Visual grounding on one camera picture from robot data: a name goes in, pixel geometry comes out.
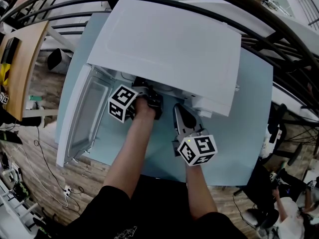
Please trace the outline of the yellow open box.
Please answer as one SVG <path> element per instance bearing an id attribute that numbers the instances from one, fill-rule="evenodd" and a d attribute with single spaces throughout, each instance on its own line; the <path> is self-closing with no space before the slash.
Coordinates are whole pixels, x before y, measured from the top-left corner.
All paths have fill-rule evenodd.
<path id="1" fill-rule="evenodd" d="M 8 83 L 9 70 L 11 65 L 8 63 L 3 63 L 0 65 L 0 84 L 6 86 Z"/>

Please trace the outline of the light blue table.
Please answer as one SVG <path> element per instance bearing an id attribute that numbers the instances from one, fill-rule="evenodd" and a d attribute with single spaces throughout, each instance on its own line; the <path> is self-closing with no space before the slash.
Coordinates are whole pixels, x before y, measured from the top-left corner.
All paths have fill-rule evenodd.
<path id="1" fill-rule="evenodd" d="M 105 24 L 106 13 L 93 14 L 76 44 L 58 109 L 55 141 L 59 141 L 63 120 L 76 80 L 93 44 Z M 202 166 L 206 183 L 216 186 L 246 185 L 257 162 L 268 123 L 272 99 L 273 68 L 242 49 L 235 93 L 228 117 L 203 118 L 204 127 L 214 136 L 218 152 Z M 154 124 L 142 173 L 147 176 L 185 181 L 185 162 L 176 157 L 172 108 L 176 99 L 164 97 L 164 112 Z"/>

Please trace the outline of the white microwave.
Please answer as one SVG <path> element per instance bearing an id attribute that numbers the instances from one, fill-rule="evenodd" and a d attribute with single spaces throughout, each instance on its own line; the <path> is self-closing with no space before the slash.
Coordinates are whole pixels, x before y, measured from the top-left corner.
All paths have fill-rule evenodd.
<path id="1" fill-rule="evenodd" d="M 241 35 L 227 24 L 188 10 L 119 0 L 105 23 L 93 17 L 71 59 L 58 114 L 56 163 L 82 155 L 96 139 L 108 99 L 141 77 L 167 101 L 159 127 L 172 134 L 172 102 L 188 105 L 208 132 L 230 114 L 239 71 Z"/>

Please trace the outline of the person's left forearm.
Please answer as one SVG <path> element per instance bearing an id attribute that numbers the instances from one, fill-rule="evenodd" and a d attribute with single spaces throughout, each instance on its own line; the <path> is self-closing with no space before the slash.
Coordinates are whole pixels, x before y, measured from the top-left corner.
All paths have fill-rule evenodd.
<path id="1" fill-rule="evenodd" d="M 142 171 L 147 146 L 155 120 L 155 110 L 139 97 L 135 102 L 136 115 L 126 140 L 109 168 L 104 186 L 112 186 L 132 197 Z"/>

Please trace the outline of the wooden table with white legs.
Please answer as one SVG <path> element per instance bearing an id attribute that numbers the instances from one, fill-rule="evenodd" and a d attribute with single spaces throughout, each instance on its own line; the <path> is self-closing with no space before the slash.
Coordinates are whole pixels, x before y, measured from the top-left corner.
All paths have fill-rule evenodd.
<path id="1" fill-rule="evenodd" d="M 19 39 L 9 70 L 8 84 L 5 86 L 9 100 L 4 106 L 4 109 L 19 121 L 23 118 L 56 116 L 58 114 L 58 110 L 26 109 L 31 76 L 40 48 L 47 35 L 50 35 L 67 49 L 75 51 L 75 45 L 53 29 L 47 20 L 5 35 L 0 45 L 1 60 L 6 42 L 13 37 Z"/>

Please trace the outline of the black and white bin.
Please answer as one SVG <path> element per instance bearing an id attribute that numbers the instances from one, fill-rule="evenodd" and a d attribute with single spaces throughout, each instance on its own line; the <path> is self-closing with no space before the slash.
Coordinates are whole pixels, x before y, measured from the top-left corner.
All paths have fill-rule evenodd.
<path id="1" fill-rule="evenodd" d="M 64 51 L 57 48 L 47 58 L 48 70 L 53 73 L 66 75 L 71 59 Z"/>

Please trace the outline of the person's black shirt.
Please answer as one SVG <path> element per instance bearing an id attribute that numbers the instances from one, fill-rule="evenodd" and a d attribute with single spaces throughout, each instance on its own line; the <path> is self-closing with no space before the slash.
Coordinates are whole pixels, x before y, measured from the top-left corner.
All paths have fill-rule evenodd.
<path id="1" fill-rule="evenodd" d="M 194 220 L 185 183 L 140 176 L 132 197 L 104 186 L 60 239 L 247 239 L 230 219 Z"/>

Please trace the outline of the white and black bicycle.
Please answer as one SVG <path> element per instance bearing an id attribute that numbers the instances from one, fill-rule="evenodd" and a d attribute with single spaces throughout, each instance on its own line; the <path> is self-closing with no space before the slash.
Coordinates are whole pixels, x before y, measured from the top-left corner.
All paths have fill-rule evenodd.
<path id="1" fill-rule="evenodd" d="M 300 134 L 309 134 L 308 137 L 298 138 L 295 135 L 286 139 L 286 125 L 297 125 L 304 129 Z M 294 152 L 279 150 L 283 142 L 297 143 L 298 146 Z M 319 151 L 319 119 L 309 119 L 296 115 L 288 110 L 285 104 L 275 106 L 271 104 L 270 115 L 266 127 L 264 142 L 258 157 L 258 163 L 266 164 L 273 155 L 288 159 L 288 165 L 292 165 L 300 155 L 303 146 L 313 145 L 314 155 Z"/>

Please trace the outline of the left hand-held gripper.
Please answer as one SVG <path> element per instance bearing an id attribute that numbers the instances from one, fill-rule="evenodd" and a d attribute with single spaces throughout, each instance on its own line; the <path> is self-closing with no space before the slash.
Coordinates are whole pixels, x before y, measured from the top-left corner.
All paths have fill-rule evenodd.
<path id="1" fill-rule="evenodd" d="M 136 98 L 142 97 L 150 108 L 155 110 L 155 119 L 159 120 L 163 111 L 163 97 L 158 94 L 146 79 L 137 77 L 130 87 L 121 84 L 108 98 L 108 114 L 124 123 L 135 117 Z"/>

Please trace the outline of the person's right forearm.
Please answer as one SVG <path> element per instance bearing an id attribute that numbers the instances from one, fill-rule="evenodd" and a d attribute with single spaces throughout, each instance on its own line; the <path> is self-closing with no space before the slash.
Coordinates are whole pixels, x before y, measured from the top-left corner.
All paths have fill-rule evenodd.
<path id="1" fill-rule="evenodd" d="M 218 212 L 200 165 L 186 165 L 186 184 L 189 210 L 195 220 L 208 213 Z"/>

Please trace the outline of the black rectangular box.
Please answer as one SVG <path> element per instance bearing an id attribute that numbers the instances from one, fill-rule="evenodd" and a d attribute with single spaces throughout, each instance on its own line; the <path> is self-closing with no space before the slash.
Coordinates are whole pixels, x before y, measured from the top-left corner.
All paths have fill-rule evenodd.
<path id="1" fill-rule="evenodd" d="M 17 46 L 19 44 L 19 39 L 16 37 L 13 37 L 11 39 L 9 39 L 6 43 L 3 55 L 1 57 L 1 64 L 11 64 L 15 51 L 17 49 Z"/>

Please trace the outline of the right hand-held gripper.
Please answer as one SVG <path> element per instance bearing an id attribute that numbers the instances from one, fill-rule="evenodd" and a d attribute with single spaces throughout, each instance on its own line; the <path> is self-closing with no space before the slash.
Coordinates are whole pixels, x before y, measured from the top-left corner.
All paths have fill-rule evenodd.
<path id="1" fill-rule="evenodd" d="M 203 129 L 200 116 L 183 104 L 173 107 L 174 127 L 178 135 L 185 136 L 186 131 L 197 131 L 172 141 L 175 157 L 181 156 L 188 166 L 209 162 L 217 154 L 217 146 L 212 134 Z"/>

